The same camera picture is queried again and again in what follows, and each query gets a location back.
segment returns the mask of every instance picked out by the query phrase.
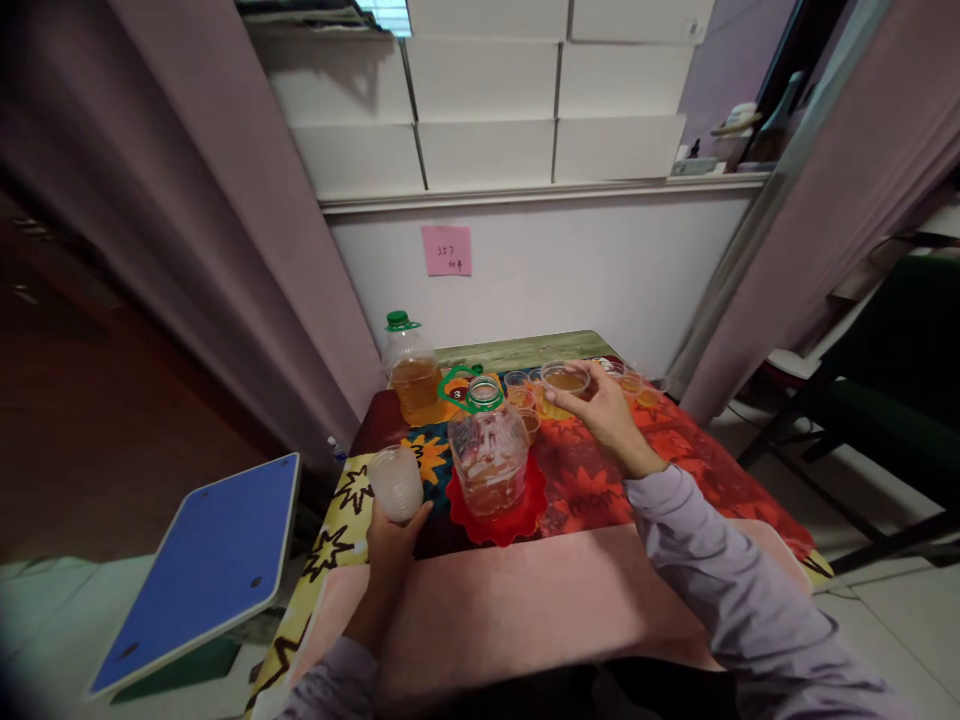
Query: tiled floor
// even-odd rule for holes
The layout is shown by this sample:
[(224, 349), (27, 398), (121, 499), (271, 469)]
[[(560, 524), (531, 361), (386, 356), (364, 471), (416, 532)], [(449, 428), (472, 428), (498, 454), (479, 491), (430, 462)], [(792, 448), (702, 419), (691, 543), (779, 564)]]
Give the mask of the tiled floor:
[(0, 573), (3, 665), (33, 706), (30, 717), (214, 720), (243, 714), (248, 676), (263, 660), (263, 646), (244, 645), (220, 680), (118, 705), (109, 697), (82, 700), (152, 560), (93, 565), (63, 559), (33, 573), (9, 566)]
[[(733, 407), (758, 424), (769, 417), (736, 402)], [(736, 455), (757, 428), (728, 409), (709, 431)], [(794, 446), (793, 452), (801, 449)], [(752, 472), (810, 529), (827, 559), (866, 542), (773, 458), (763, 458)], [(811, 466), (811, 473), (888, 531), (938, 509), (849, 449)], [(97, 566), (67, 558), (0, 568), (0, 660), (46, 716), (213, 720), (242, 715), (248, 674), (263, 659), (262, 646), (244, 646), (222, 680), (115, 706), (108, 700), (81, 702), (150, 562), (143, 557)], [(864, 661), (914, 703), (918, 717), (960, 718), (960, 566), (937, 570), (917, 559), (878, 563), (835, 580), (814, 601), (837, 619)]]
[[(763, 425), (770, 416), (734, 401), (731, 407)], [(807, 421), (798, 422), (806, 430)], [(724, 411), (708, 431), (736, 457), (758, 429)], [(788, 446), (799, 455), (802, 445)], [(885, 532), (916, 522), (939, 506), (850, 448), (805, 465), (837, 497)], [(866, 544), (866, 538), (767, 455), (751, 474), (803, 523), (830, 560)], [(917, 709), (917, 716), (960, 718), (960, 565), (938, 570), (920, 558), (876, 563), (830, 583), (814, 598), (840, 623), (848, 645)]]

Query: large plastic jug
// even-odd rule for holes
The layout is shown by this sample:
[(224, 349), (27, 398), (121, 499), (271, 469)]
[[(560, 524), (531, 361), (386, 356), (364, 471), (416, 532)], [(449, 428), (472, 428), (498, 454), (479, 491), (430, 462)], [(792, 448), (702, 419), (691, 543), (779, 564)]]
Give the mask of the large plastic jug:
[(496, 520), (523, 498), (527, 430), (517, 409), (504, 402), (495, 378), (473, 378), (462, 403), (446, 395), (444, 388), (458, 372), (476, 375), (461, 365), (437, 387), (441, 397), (459, 408), (447, 423), (453, 464), (470, 512), (485, 521)]
[(433, 348), (417, 332), (420, 323), (410, 322), (403, 310), (387, 315), (387, 347), (383, 371), (400, 396), (400, 412), (408, 425), (443, 421), (446, 407), (437, 397), (440, 366)]

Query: curtain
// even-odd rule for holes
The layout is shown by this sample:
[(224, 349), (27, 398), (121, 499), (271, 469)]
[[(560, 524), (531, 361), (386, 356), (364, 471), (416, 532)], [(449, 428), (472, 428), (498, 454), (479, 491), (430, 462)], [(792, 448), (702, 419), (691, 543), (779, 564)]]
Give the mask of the curtain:
[(714, 312), (716, 329), (682, 402), (698, 422), (717, 415), (960, 162), (960, 45), (943, 32), (958, 23), (955, 0), (892, 3), (842, 92), (834, 88), (838, 97), (792, 188), (758, 228), (729, 304)]
[(327, 436), (349, 443), (382, 387), (379, 357), (233, 3), (35, 0), (10, 27), (5, 170), (328, 465)]
[(813, 151), (814, 141), (824, 120), (840, 96), (841, 88), (866, 49), (888, 5), (887, 0), (864, 0), (852, 11), (800, 126), (780, 158), (776, 170), (744, 216), (704, 292), (693, 325), (669, 371), (678, 396), (685, 395), (724, 312), (743, 282), (774, 218), (796, 185), (803, 166)]

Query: pink sticky note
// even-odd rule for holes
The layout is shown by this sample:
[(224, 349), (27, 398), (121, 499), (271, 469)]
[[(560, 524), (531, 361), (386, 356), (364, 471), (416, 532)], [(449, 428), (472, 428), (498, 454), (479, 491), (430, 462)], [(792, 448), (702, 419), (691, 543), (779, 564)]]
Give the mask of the pink sticky note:
[(427, 275), (472, 275), (470, 228), (424, 225), (423, 251), (427, 256)]

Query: pink placemat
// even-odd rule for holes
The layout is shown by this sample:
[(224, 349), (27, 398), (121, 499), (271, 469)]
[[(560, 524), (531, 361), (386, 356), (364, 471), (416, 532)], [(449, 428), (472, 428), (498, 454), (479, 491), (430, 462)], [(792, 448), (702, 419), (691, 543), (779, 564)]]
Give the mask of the pink placemat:
[[(805, 592), (776, 531), (732, 520)], [(369, 566), (334, 569), (290, 673), (295, 683), (343, 632)], [(376, 704), (407, 711), (453, 692), (574, 663), (656, 657), (719, 670), (700, 622), (654, 571), (632, 524), (414, 566), (381, 658)]]

